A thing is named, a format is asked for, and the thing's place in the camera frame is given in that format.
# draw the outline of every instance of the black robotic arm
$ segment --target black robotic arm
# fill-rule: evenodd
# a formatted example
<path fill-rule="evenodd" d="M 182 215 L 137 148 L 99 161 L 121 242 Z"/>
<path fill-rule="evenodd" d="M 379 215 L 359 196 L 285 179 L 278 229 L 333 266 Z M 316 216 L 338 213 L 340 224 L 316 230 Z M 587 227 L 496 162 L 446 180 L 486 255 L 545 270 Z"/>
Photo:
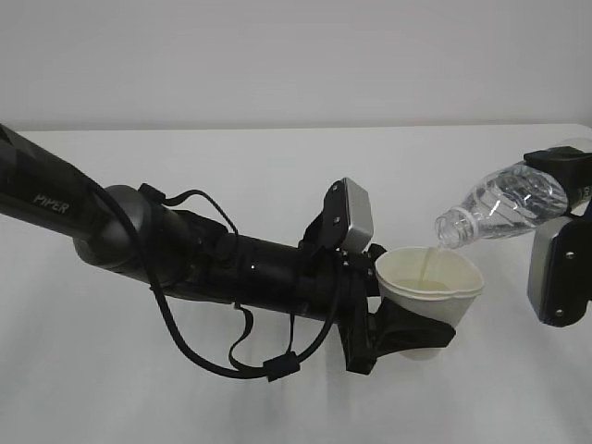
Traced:
<path fill-rule="evenodd" d="M 173 207 L 192 195 L 206 198 L 231 226 Z M 143 184 L 103 189 L 77 168 L 0 126 L 0 212 L 74 239 L 80 258 L 150 284 L 166 326 L 179 349 L 195 364 L 221 376 L 267 377 L 294 373 L 323 342 L 333 324 L 349 371 L 369 374 L 382 355 L 445 347 L 454 329 L 413 314 L 384 299 L 375 314 L 367 299 L 378 296 L 374 262 L 385 250 L 372 244 L 367 193 L 350 179 L 334 182 L 323 209 L 297 247 L 241 236 L 203 191 L 172 199 Z M 262 366 L 235 368 L 210 363 L 179 333 L 166 296 L 243 305 L 323 321 L 304 351 L 291 347 Z"/>

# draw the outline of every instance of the black cable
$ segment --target black cable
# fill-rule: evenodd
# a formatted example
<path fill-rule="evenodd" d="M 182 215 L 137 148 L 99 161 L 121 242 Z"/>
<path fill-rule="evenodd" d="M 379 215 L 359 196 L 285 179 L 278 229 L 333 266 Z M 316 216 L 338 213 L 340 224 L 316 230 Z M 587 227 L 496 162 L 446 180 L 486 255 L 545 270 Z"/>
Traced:
<path fill-rule="evenodd" d="M 294 344 L 294 323 L 296 322 L 296 314 L 294 312 L 290 312 L 290 342 L 288 342 L 288 348 L 286 349 L 286 353 L 292 351 L 292 345 Z"/>
<path fill-rule="evenodd" d="M 195 351 L 191 349 L 191 347 L 187 344 L 185 339 L 182 337 L 177 323 L 175 322 L 175 318 L 170 311 L 170 307 L 167 303 L 167 297 L 163 291 L 162 285 L 160 284 L 160 280 L 156 275 L 152 260 L 149 257 L 148 252 L 146 252 L 146 248 L 138 234 L 138 231 L 134 227 L 133 223 L 131 222 L 129 216 L 126 212 L 121 208 L 119 203 L 109 194 L 103 187 L 101 187 L 98 183 L 94 182 L 92 179 L 87 178 L 89 181 L 90 190 L 111 210 L 113 215 L 117 218 L 117 221 L 121 224 L 121 226 L 126 231 L 126 234 L 129 236 L 129 240 L 133 245 L 134 249 L 136 250 L 136 254 L 138 255 L 138 260 L 144 269 L 146 277 L 148 278 L 148 283 L 150 284 L 150 289 L 152 290 L 154 297 L 156 298 L 156 303 L 158 304 L 158 308 L 160 310 L 161 315 L 165 321 L 166 328 L 170 333 L 171 338 L 179 348 L 179 350 L 187 357 L 190 361 L 194 364 L 199 365 L 204 370 L 207 370 L 211 373 L 214 373 L 219 376 L 230 377 L 234 379 L 256 379 L 259 377 L 266 376 L 266 371 L 263 367 L 250 367 L 244 365 L 241 370 L 233 370 L 230 368 L 223 367 L 221 365 L 217 365 L 207 361 L 202 356 L 197 354 Z M 181 195 L 173 198 L 167 199 L 167 204 L 174 204 L 175 202 L 180 201 L 182 203 L 185 201 L 189 196 L 199 194 L 205 197 L 215 208 L 218 210 L 220 215 L 222 215 L 228 222 L 228 224 L 232 227 L 236 234 L 236 240 L 238 241 L 238 231 L 234 224 L 230 221 L 228 216 L 224 213 L 224 211 L 219 207 L 219 205 L 205 192 L 203 191 L 186 191 Z M 329 313 L 327 318 L 325 319 L 325 323 L 321 328 L 321 331 L 316 336 L 314 341 L 302 352 L 298 355 L 298 362 L 301 363 L 309 356 L 311 356 L 323 343 L 329 330 L 331 329 L 333 322 L 335 321 L 335 316 L 337 313 L 337 307 L 339 305 L 339 291 L 340 291 L 340 284 L 341 284 L 341 277 L 342 277 L 342 268 L 337 266 L 334 261 L 331 261 L 334 267 L 334 271 L 337 269 L 336 278 L 334 281 L 334 294 L 331 302 L 331 306 L 329 308 Z"/>
<path fill-rule="evenodd" d="M 236 368 L 237 370 L 243 370 L 243 371 L 256 370 L 257 367 L 251 367 L 250 365 L 243 364 L 242 362 L 238 361 L 234 357 L 234 355 L 232 354 L 234 352 L 234 349 L 236 349 L 236 347 L 241 342 L 243 342 L 245 339 L 247 339 L 247 337 L 251 334 L 251 331 L 253 330 L 253 323 L 254 323 L 253 313 L 250 310 L 247 310 L 246 308 L 241 307 L 241 305 L 239 303 L 235 303 L 234 308 L 236 308 L 237 310 L 241 310 L 242 314 L 244 315 L 244 330 L 242 331 L 242 335 L 240 335 L 240 338 L 238 338 L 236 340 L 236 342 L 234 344 L 232 344 L 232 346 L 230 347 L 230 350 L 228 351 L 228 360 L 230 361 L 232 366 L 234 368 Z"/>
<path fill-rule="evenodd" d="M 341 290 L 340 287 L 341 287 L 341 281 L 342 281 L 342 277 L 343 277 L 343 268 L 341 266 L 336 265 L 336 263 L 334 261 L 331 261 L 331 263 L 333 264 L 333 271 L 334 271 L 334 275 L 336 277 L 335 277 L 335 283 L 334 283 L 334 288 L 333 288 L 333 291 L 334 291 L 333 300 L 331 301 L 329 313 L 327 315 L 327 318 L 325 319 L 325 323 L 323 324 L 321 331 L 319 331 L 318 335 L 316 336 L 316 338 L 314 338 L 311 345 L 309 345 L 302 353 L 300 353 L 298 355 L 298 362 L 299 363 L 301 363 L 305 359 L 309 358 L 311 356 L 311 354 L 316 352 L 316 349 L 318 349 L 321 346 L 321 344 L 323 343 L 323 341 L 325 340 L 325 338 L 329 334 L 329 330 L 333 326 L 333 323 L 335 322 L 335 316 L 337 314 L 337 307 L 339 306 L 339 292 Z"/>
<path fill-rule="evenodd" d="M 227 223 L 230 225 L 230 228 L 232 228 L 232 231 L 234 232 L 234 244 L 232 246 L 232 250 L 228 254 L 228 257 L 225 257 L 222 259 L 223 261 L 229 261 L 230 259 L 232 259 L 232 257 L 234 257 L 235 252 L 239 248 L 239 231 L 238 231 L 236 225 L 234 225 L 232 223 L 232 220 L 230 220 L 230 217 L 228 217 L 227 214 L 224 212 L 222 207 L 220 205 L 218 205 L 217 202 L 214 199 L 212 199 L 207 192 L 201 191 L 201 190 L 188 190 L 188 191 L 182 192 L 178 196 L 171 197 L 169 199 L 165 199 L 165 200 L 163 200 L 162 203 L 166 206 L 178 206 L 178 205 L 181 205 L 183 202 L 185 202 L 187 199 L 189 199 L 192 196 L 204 197 L 204 199 L 206 199 L 217 210 L 217 212 L 222 217 L 224 217 L 224 220 L 227 221 Z"/>
<path fill-rule="evenodd" d="M 194 364 L 197 364 L 203 369 L 219 376 L 231 377 L 235 379 L 256 379 L 258 377 L 264 377 L 265 371 L 263 368 L 252 372 L 233 370 L 211 363 L 191 349 L 179 332 L 179 328 L 177 327 L 173 314 L 171 313 L 170 307 L 168 306 L 167 297 L 165 296 L 160 281 L 154 272 L 152 261 L 150 260 L 144 244 L 138 235 L 138 231 L 131 223 L 130 218 L 126 212 L 123 211 L 121 206 L 119 206 L 119 203 L 111 196 L 111 194 L 109 194 L 103 187 L 93 180 L 89 179 L 89 181 L 91 191 L 109 208 L 109 210 L 111 210 L 128 234 L 129 240 L 135 248 L 138 259 L 142 264 L 146 276 L 148 277 L 150 288 L 154 293 L 160 313 L 165 320 L 166 328 L 168 329 L 171 338 L 175 341 L 175 344 L 179 350 Z"/>

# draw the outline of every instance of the paper cup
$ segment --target paper cup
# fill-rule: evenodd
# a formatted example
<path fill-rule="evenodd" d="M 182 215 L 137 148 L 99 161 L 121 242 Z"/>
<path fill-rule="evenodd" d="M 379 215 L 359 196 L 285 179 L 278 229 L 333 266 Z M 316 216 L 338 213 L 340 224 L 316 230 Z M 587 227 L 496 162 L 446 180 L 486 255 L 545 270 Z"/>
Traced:
<path fill-rule="evenodd" d="M 468 259 L 452 250 L 427 247 L 405 247 L 384 253 L 376 260 L 376 278 L 381 296 L 410 312 L 453 327 L 458 326 L 484 287 L 481 272 Z M 401 354 L 424 360 L 440 350 L 416 349 Z"/>

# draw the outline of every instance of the clear plastic bottle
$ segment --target clear plastic bottle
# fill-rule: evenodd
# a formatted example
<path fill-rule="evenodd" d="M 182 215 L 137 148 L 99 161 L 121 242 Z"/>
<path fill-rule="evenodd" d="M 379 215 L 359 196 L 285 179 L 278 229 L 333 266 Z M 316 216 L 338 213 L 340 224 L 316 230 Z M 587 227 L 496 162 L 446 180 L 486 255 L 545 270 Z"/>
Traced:
<path fill-rule="evenodd" d="M 446 248 L 459 248 L 478 239 L 519 236 L 562 216 L 568 197 L 552 176 L 524 164 L 493 173 L 459 206 L 436 219 L 436 233 Z"/>

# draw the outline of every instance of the cup rim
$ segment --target cup rim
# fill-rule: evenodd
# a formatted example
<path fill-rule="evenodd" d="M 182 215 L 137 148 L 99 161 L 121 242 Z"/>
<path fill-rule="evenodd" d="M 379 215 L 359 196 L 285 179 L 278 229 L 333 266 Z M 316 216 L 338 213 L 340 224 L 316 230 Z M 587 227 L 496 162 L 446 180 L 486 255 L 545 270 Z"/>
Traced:
<path fill-rule="evenodd" d="M 420 247 L 420 246 L 410 246 L 410 247 L 399 247 L 399 248 L 395 248 L 393 250 L 389 250 L 386 253 L 380 255 L 380 257 L 378 257 L 378 259 L 376 259 L 375 262 L 375 270 L 376 270 L 376 278 L 378 279 L 378 281 L 384 285 L 385 287 L 387 287 L 388 289 L 397 292 L 400 290 L 405 291 L 407 294 L 400 294 L 400 296 L 404 296 L 406 298 L 413 298 L 416 300 L 421 300 L 421 301 L 446 301 L 448 299 L 469 299 L 469 298 L 474 298 L 474 296 L 478 295 L 479 292 L 483 291 L 483 288 L 485 287 L 485 280 L 483 279 L 483 275 L 481 274 L 481 271 L 476 267 L 475 264 L 473 264 L 473 262 L 471 262 L 470 260 L 468 260 L 463 254 L 457 253 L 453 250 L 447 250 L 450 253 L 456 254 L 457 256 L 460 256 L 464 262 L 473 270 L 476 272 L 476 274 L 479 276 L 479 281 L 480 281 L 480 285 L 477 287 L 474 287 L 472 289 L 468 289 L 468 290 L 416 290 L 416 289 L 411 289 L 409 287 L 404 287 L 402 285 L 395 285 L 391 282 L 386 281 L 383 277 L 380 276 L 380 273 L 378 272 L 378 263 L 380 262 L 380 260 L 382 258 L 384 258 L 387 254 L 389 253 L 395 253 L 395 252 L 400 252 L 401 250 L 427 250 L 428 248 L 432 248 L 432 247 Z"/>

